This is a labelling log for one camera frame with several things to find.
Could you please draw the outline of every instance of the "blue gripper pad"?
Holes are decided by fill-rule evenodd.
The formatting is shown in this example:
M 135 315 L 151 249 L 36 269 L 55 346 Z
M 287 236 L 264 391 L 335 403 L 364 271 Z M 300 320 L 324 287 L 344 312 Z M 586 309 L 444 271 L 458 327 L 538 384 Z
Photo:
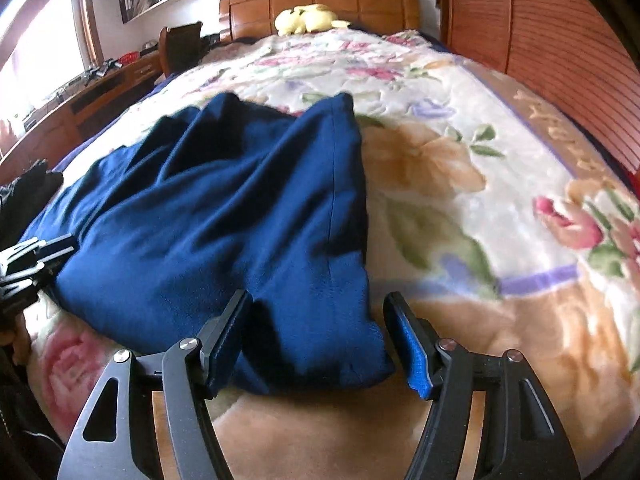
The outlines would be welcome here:
M 422 399 L 428 399 L 433 383 L 428 373 L 428 355 L 420 344 L 420 339 L 428 341 L 427 332 L 399 292 L 386 296 L 383 314 L 409 387 L 418 392 Z

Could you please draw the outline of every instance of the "plush toy tail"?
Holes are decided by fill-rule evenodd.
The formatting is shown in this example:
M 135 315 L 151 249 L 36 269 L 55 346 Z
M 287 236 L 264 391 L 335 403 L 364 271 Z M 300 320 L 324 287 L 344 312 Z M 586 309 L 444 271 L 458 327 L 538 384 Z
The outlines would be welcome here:
M 333 20 L 331 26 L 333 28 L 348 28 L 351 22 L 345 22 L 344 20 Z

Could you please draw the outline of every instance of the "silver screw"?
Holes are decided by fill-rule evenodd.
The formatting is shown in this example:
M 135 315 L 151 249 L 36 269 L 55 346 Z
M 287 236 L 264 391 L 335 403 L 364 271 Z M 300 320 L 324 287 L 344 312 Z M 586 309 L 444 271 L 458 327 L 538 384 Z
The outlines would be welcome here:
M 513 363 L 519 363 L 524 359 L 524 355 L 522 355 L 520 350 L 512 348 L 511 350 L 507 350 L 507 358 Z
M 117 363 L 125 363 L 126 361 L 129 360 L 130 357 L 131 357 L 131 352 L 123 348 L 122 350 L 118 350 L 113 355 L 113 360 L 116 361 Z
M 456 346 L 458 346 L 458 343 L 453 341 L 453 339 L 449 339 L 448 337 L 446 337 L 438 341 L 438 346 L 442 348 L 444 351 L 451 352 L 452 350 L 456 349 Z
M 192 350 L 198 346 L 198 340 L 194 337 L 185 337 L 180 341 L 180 348 L 183 350 Z

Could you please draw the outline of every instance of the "wooden desk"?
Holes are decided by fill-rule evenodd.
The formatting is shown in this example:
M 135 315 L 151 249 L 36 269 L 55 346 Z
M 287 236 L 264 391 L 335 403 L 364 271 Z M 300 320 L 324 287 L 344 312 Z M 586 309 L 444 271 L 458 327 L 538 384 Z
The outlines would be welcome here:
M 158 53 L 107 74 L 47 114 L 0 160 L 0 184 L 24 173 L 39 158 L 52 169 L 126 108 L 148 94 L 161 75 Z

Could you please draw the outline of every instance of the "brown flower print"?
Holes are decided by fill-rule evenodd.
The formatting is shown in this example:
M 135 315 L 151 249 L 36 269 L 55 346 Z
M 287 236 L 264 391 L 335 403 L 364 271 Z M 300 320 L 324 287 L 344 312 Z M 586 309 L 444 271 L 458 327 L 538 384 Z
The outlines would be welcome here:
M 466 144 L 440 136 L 424 124 L 366 126 L 362 137 L 365 173 L 380 189 L 452 198 L 461 192 L 482 191 L 486 186 Z

